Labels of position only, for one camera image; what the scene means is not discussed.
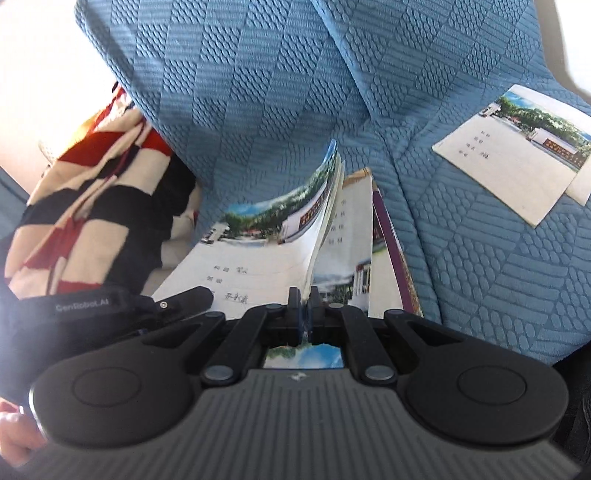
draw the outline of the tree photo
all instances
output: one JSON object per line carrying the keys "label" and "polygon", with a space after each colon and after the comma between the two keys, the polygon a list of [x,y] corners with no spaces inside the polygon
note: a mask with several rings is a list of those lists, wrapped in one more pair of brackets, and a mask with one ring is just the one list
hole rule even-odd
{"label": "tree photo", "polygon": [[509,119],[525,134],[530,134],[536,128],[543,128],[561,140],[575,147],[585,157],[591,155],[591,135],[578,129],[573,123],[553,115],[541,107],[520,105],[520,97],[507,92],[496,103],[501,109],[493,116]]}
{"label": "tree photo", "polygon": [[310,177],[310,180],[283,197],[254,205],[233,205],[222,216],[228,224],[224,238],[242,236],[269,238],[281,232],[283,222],[294,212],[308,204],[326,182],[330,188],[335,173],[334,157],[325,161]]}

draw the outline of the stack of booklets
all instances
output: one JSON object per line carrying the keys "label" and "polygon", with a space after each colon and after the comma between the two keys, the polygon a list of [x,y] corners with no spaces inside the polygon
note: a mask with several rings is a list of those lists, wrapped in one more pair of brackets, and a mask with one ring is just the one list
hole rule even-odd
{"label": "stack of booklets", "polygon": [[[196,286],[212,310],[236,319],[251,307],[305,296],[371,317],[388,309],[421,314],[402,248],[382,196],[365,168],[344,178],[335,141],[308,182],[267,202],[231,205],[154,293],[161,300]],[[267,367],[342,366],[338,349],[303,344],[269,352]]]}
{"label": "stack of booklets", "polygon": [[521,85],[433,145],[537,226],[562,194],[585,205],[591,194],[591,118]]}

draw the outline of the metal screw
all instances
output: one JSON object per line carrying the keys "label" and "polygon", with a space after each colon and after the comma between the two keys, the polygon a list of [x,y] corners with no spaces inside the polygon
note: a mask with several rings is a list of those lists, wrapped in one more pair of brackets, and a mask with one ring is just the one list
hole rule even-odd
{"label": "metal screw", "polygon": [[372,365],[365,370],[365,376],[376,382],[390,380],[394,376],[394,370],[386,365]]}
{"label": "metal screw", "polygon": [[213,382],[223,382],[232,378],[234,370],[226,365],[212,365],[205,370],[205,378]]}

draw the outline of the blue textured fabric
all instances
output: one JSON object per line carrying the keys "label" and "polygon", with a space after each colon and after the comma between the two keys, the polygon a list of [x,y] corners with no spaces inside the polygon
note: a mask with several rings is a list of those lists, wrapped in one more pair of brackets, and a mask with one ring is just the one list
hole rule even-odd
{"label": "blue textured fabric", "polygon": [[591,338],[591,212],[532,229],[431,151],[514,83],[589,113],[545,66],[530,0],[79,0],[146,116],[229,202],[301,183],[331,137],[369,165],[425,317],[553,363]]}

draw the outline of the paper card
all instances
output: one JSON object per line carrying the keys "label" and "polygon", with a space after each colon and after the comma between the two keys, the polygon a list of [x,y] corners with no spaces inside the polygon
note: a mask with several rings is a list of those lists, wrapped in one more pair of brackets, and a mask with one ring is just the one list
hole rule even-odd
{"label": "paper card", "polygon": [[205,286],[214,295],[212,310],[227,319],[285,303],[290,287],[305,286],[340,181],[333,142],[307,184],[268,202],[230,206],[152,297]]}
{"label": "paper card", "polygon": [[433,150],[532,226],[564,192],[581,205],[591,194],[591,118],[520,85]]}

